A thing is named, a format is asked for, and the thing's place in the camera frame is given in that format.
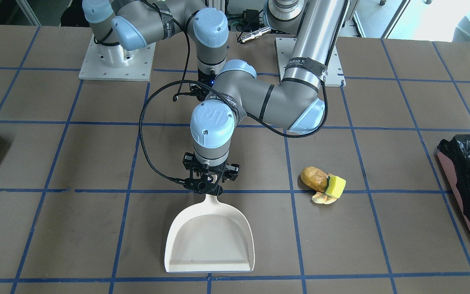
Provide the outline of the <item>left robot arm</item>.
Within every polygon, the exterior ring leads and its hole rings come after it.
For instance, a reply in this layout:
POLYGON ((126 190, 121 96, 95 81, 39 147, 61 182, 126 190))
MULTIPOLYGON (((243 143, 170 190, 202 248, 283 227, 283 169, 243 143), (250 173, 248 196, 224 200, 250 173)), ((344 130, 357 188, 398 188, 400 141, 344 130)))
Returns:
POLYGON ((184 167, 190 177, 184 187, 199 194, 220 195, 220 180, 234 180, 237 165, 229 165, 231 136, 245 117, 272 130, 287 129, 289 138, 318 132, 327 119, 325 81, 328 64, 344 21, 347 0, 269 0, 263 17, 273 29, 296 36, 291 58, 278 85, 256 78, 247 62, 228 61, 192 112, 193 153, 184 167))

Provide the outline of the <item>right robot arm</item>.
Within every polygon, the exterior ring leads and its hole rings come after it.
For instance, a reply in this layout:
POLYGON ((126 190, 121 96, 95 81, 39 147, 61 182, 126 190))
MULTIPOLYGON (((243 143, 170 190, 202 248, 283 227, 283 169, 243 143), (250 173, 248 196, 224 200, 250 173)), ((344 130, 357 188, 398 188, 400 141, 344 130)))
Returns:
POLYGON ((201 0, 84 0, 93 39, 81 80, 148 81, 155 43, 184 32, 195 43, 198 80, 213 85, 226 62, 228 18, 201 0))

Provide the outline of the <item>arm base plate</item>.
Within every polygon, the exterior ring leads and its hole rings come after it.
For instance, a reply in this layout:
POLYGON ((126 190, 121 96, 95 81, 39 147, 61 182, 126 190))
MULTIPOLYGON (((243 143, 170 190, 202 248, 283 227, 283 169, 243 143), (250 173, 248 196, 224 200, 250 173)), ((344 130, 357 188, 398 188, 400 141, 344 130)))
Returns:
POLYGON ((155 43, 127 51, 121 45, 107 47, 90 39, 80 74, 81 80, 148 82, 155 53, 155 43))
POLYGON ((333 48, 328 65, 324 61, 315 61, 313 58, 293 56, 296 38, 276 38, 275 48, 280 79, 286 77, 286 69, 304 69, 310 75, 315 75, 315 82, 323 78, 326 87, 345 87, 346 80, 336 48, 333 48))

